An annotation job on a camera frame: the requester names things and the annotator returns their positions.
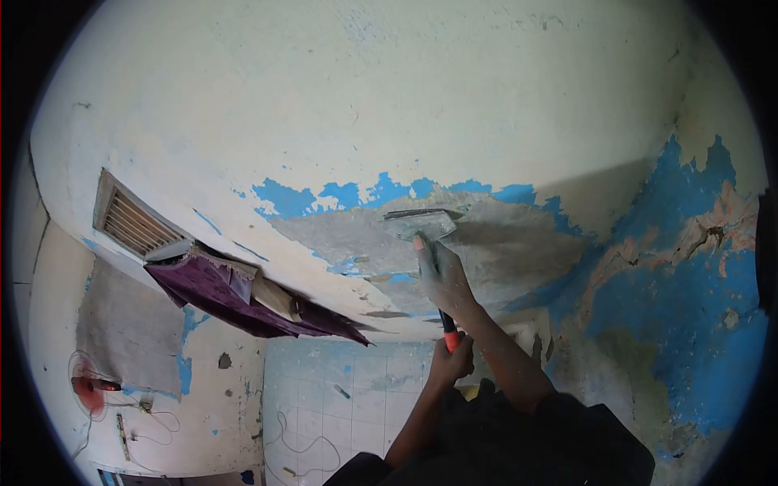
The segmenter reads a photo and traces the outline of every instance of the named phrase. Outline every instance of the scraper handle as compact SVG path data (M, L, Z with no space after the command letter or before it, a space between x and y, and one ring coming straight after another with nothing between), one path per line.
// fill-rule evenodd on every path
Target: scraper handle
M451 319L451 316L444 311L438 309L438 312L440 313L440 319L443 321L443 337L446 338L446 347L448 352L453 353L460 341L457 325L454 324L454 319Z

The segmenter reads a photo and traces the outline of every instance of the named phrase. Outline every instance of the air vent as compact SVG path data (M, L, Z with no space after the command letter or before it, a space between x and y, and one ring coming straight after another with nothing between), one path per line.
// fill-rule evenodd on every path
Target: air vent
M191 242L105 169L100 174L95 209L94 228L146 260L183 254Z

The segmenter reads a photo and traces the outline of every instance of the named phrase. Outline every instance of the purple cloth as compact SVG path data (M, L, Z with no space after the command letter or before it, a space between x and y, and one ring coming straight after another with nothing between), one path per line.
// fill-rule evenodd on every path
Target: purple cloth
M176 263L151 263L144 268L179 308L190 303L252 336L297 337L300 334L333 334L347 337L365 346L370 343L354 328L356 322L312 302L298 300L298 313L302 322L295 323L284 319L251 298L252 281L245 278L244 272L227 264L217 264L205 256L198 255L197 251L190 251Z

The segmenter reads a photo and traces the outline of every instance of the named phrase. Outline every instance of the tiled wall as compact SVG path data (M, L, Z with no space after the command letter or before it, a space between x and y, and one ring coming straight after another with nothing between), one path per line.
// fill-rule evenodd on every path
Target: tiled wall
M264 441L268 484L319 485L358 452L383 457L411 413L426 382L432 342L359 344L292 338L268 342L265 359ZM350 398L335 389L340 386ZM286 417L284 441L278 412ZM304 451L294 453L291 449Z

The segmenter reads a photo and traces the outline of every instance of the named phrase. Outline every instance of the red fan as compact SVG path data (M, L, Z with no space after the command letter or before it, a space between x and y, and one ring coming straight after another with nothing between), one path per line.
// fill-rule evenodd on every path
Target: red fan
M107 379L84 351L76 351L70 356L68 371L76 403L87 417L94 421L103 420L106 410L104 393L119 391L121 385Z

